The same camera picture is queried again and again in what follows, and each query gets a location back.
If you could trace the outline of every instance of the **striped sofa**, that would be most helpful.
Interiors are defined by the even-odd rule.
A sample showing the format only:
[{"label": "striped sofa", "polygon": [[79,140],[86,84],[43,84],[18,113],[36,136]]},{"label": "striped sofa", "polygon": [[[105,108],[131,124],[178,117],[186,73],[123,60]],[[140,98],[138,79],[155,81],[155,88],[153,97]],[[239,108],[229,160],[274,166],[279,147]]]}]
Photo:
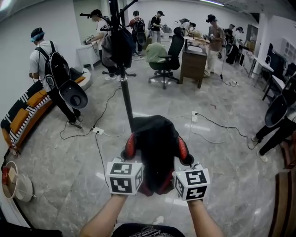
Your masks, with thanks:
[{"label": "striped sofa", "polygon": [[[52,104],[51,99],[47,95],[35,107],[32,108],[27,105],[28,99],[41,90],[42,84],[41,82],[37,81],[23,95],[21,95],[21,97],[17,100],[17,102],[15,102],[15,104],[1,121],[0,126],[2,129],[2,134],[9,148],[15,149],[16,151],[19,150],[21,143],[23,142],[24,138],[29,133],[33,125],[39,120],[39,118]],[[10,125],[19,110],[22,108],[28,111],[29,115],[27,116],[19,130],[14,133],[10,128]]]}]

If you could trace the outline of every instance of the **wall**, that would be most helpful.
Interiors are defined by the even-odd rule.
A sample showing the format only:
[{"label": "wall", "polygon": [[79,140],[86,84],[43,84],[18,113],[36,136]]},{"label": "wall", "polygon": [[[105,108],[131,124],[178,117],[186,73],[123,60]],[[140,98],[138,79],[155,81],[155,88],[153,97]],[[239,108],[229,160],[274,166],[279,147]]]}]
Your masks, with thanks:
[{"label": "wall", "polygon": [[97,23],[91,18],[81,17],[80,13],[89,14],[95,9],[101,9],[100,0],[73,0],[76,22],[81,43],[90,35],[96,36]]},{"label": "wall", "polygon": [[[22,93],[33,81],[29,78],[30,54],[35,45],[30,42],[32,30],[42,27],[45,39],[54,40],[60,53],[70,67],[78,66],[76,48],[80,45],[79,33],[72,0],[48,0],[0,23],[0,72],[1,104],[0,119],[8,112]],[[0,134],[0,156],[3,157],[7,145]]]},{"label": "wall", "polygon": [[248,24],[258,26],[258,23],[251,16],[210,4],[174,0],[144,0],[136,3],[134,8],[140,11],[140,16],[145,20],[146,25],[157,11],[161,10],[165,14],[161,18],[163,24],[166,23],[174,29],[180,26],[180,23],[176,24],[175,21],[179,21],[181,18],[188,18],[191,22],[197,24],[196,30],[203,34],[209,32],[209,23],[205,22],[209,14],[213,14],[218,18],[222,28],[228,28],[229,24],[243,27],[244,37],[246,37]]},{"label": "wall", "polygon": [[286,38],[294,47],[296,47],[296,24],[295,21],[273,16],[271,19],[273,35],[270,38],[270,43],[276,52],[280,52],[282,46],[282,39]]}]

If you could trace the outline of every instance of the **marble floor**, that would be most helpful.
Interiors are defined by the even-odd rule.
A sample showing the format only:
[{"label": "marble floor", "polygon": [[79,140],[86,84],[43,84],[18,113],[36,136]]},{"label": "marble floor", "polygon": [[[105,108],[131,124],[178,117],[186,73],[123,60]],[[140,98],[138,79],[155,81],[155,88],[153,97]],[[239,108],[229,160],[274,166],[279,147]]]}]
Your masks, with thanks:
[{"label": "marble floor", "polygon": [[[236,126],[242,134],[251,136],[263,125],[268,104],[263,92],[254,88],[253,79],[239,67],[224,65],[224,81],[235,80],[230,87],[220,80],[222,61],[216,62],[218,74],[204,79],[201,89],[185,79],[183,85],[171,82],[166,90],[157,82],[148,84],[153,70],[144,61],[133,61],[128,71],[137,73],[129,78],[129,90],[134,116],[160,114],[174,123],[186,141],[190,153],[211,176],[211,186],[204,203],[213,219],[229,237],[266,237],[271,225],[275,198],[275,174],[283,169],[280,148],[267,153],[269,161],[261,162],[256,151],[249,150],[246,139],[233,129],[217,127],[202,117],[192,127],[191,111],[227,126]],[[103,112],[106,101],[118,88],[116,81],[105,83],[97,65],[92,72],[93,84],[86,91],[89,103],[82,109],[83,131],[68,127],[62,134],[68,137],[84,134]],[[179,77],[180,70],[174,75]],[[30,203],[19,202],[34,227],[59,229],[64,236],[78,236],[83,224],[92,218],[109,199],[102,162],[94,133],[67,140],[60,138],[66,118],[57,108],[46,115],[26,140],[22,154],[13,159],[19,171],[32,180],[35,195]],[[122,91],[118,90],[97,126],[109,135],[98,136],[104,163],[119,156],[130,136]],[[223,142],[213,144],[208,140]],[[195,236],[186,203],[177,199],[176,191],[166,195],[146,197],[142,194],[127,199],[119,223],[153,223],[159,216],[165,225],[178,228],[187,237]]]}]

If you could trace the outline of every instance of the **ceiling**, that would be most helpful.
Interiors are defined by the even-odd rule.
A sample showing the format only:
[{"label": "ceiling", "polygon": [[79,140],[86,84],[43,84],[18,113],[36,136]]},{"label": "ceiling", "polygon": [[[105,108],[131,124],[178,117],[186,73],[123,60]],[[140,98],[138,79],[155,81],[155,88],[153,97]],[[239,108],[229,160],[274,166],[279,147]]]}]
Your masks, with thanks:
[{"label": "ceiling", "polygon": [[[10,6],[0,12],[0,21],[10,15],[45,0],[11,0]],[[216,0],[224,4],[225,8],[241,13],[265,13],[277,15],[296,21],[296,4],[295,0]]]}]

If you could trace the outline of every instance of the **chair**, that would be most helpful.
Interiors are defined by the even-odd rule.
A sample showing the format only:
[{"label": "chair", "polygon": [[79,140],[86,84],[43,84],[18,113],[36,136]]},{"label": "chair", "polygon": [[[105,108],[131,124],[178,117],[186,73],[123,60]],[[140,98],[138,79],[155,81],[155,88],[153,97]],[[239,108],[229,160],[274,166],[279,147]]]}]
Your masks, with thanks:
[{"label": "chair", "polygon": [[166,61],[149,63],[150,67],[153,70],[155,70],[155,73],[153,77],[149,78],[148,83],[151,83],[151,79],[162,77],[163,78],[162,88],[164,90],[166,89],[166,82],[173,80],[173,81],[176,81],[177,84],[180,83],[179,79],[173,76],[173,73],[171,72],[171,70],[178,70],[180,67],[179,54],[183,48],[185,40],[183,37],[182,29],[180,27],[176,28],[174,30],[174,33],[175,35],[173,36],[172,44],[168,51],[168,55],[165,57],[161,57],[161,58],[165,58]]}]

